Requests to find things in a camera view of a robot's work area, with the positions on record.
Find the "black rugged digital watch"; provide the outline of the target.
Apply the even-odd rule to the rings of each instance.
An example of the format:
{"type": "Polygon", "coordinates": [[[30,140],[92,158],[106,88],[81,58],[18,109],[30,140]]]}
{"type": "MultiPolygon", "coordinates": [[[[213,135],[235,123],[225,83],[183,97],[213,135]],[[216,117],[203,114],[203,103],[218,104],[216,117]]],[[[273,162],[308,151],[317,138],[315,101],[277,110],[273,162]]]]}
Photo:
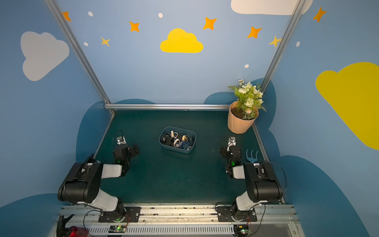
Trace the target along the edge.
{"type": "Polygon", "coordinates": [[[173,139],[174,139],[174,137],[172,137],[171,135],[163,134],[160,138],[160,142],[163,145],[172,146],[173,145],[173,139]]]}

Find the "white strap chain watch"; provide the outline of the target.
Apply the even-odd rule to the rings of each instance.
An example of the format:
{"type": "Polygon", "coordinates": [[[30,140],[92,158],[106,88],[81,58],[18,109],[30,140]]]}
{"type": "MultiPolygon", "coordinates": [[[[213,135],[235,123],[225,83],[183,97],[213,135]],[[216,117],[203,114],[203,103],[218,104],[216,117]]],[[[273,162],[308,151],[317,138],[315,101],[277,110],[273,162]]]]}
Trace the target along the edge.
{"type": "Polygon", "coordinates": [[[181,140],[180,139],[175,139],[175,141],[173,143],[173,146],[176,147],[176,148],[179,148],[180,144],[181,144],[181,140]]]}

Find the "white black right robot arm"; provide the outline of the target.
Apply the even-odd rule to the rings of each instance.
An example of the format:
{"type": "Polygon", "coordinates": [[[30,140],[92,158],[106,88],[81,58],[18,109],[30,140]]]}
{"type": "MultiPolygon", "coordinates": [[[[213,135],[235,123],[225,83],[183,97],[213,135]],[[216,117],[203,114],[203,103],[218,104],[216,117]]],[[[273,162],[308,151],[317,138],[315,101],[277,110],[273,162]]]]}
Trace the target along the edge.
{"type": "Polygon", "coordinates": [[[285,191],[272,167],[272,163],[241,162],[242,150],[237,146],[222,147],[220,156],[227,160],[226,174],[232,179],[245,181],[246,191],[237,196],[233,209],[235,212],[251,211],[255,206],[280,200],[285,191]]]}

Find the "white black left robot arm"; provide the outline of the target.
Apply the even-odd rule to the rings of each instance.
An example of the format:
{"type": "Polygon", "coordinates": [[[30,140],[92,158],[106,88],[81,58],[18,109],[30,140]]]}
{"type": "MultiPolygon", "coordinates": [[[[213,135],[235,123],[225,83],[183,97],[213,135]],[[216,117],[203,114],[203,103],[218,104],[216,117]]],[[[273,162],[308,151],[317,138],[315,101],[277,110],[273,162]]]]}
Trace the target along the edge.
{"type": "Polygon", "coordinates": [[[125,213],[122,200],[101,190],[101,181],[124,177],[130,169],[131,159],[140,154],[135,144],[119,143],[114,148],[114,163],[97,162],[90,156],[84,163],[75,163],[60,186],[57,196],[60,201],[86,204],[113,215],[125,213]]]}

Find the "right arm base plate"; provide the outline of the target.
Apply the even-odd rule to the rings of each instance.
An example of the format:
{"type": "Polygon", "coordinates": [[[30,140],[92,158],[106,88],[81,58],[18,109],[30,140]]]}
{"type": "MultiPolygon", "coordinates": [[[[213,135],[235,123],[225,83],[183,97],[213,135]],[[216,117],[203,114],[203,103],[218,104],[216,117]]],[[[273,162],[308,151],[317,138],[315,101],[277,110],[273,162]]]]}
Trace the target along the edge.
{"type": "Polygon", "coordinates": [[[216,205],[219,222],[257,222],[255,210],[240,211],[235,205],[216,205]]]}

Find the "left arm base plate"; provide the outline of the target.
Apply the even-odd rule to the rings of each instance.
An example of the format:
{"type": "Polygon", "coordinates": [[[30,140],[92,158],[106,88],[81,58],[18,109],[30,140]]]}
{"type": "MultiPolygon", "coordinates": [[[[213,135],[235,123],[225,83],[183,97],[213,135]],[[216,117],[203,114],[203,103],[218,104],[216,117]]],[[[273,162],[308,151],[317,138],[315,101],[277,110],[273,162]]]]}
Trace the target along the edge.
{"type": "Polygon", "coordinates": [[[125,206],[123,210],[118,213],[101,212],[98,219],[99,223],[137,223],[139,221],[141,212],[140,206],[125,206]]]}

